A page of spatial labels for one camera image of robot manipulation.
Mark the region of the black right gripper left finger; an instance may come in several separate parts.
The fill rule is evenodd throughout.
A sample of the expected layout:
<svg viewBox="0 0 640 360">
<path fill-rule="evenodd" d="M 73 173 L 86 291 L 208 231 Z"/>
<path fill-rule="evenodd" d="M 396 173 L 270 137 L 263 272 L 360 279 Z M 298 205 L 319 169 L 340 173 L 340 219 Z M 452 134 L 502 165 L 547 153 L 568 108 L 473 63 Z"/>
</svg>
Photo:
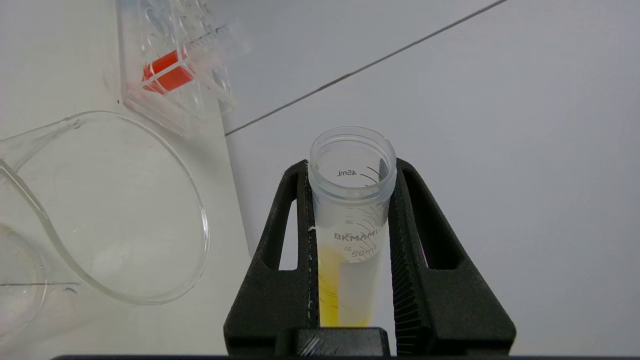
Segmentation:
<svg viewBox="0 0 640 360">
<path fill-rule="evenodd" d="M 270 357 L 280 333 L 317 328 L 318 251 L 308 162 L 290 166 L 279 182 L 262 235 L 223 326 L 228 355 Z M 279 269 L 290 209 L 295 205 L 297 266 Z"/>
</svg>

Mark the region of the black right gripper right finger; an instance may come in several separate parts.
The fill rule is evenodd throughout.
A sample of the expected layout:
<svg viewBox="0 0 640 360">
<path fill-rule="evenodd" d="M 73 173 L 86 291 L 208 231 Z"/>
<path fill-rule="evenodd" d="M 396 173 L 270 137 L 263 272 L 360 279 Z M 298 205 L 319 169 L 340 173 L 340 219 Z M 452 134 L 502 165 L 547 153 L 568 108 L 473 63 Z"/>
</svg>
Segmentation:
<svg viewBox="0 0 640 360">
<path fill-rule="evenodd" d="M 388 212 L 399 356 L 507 356 L 517 330 L 419 172 L 397 160 Z"/>
</svg>

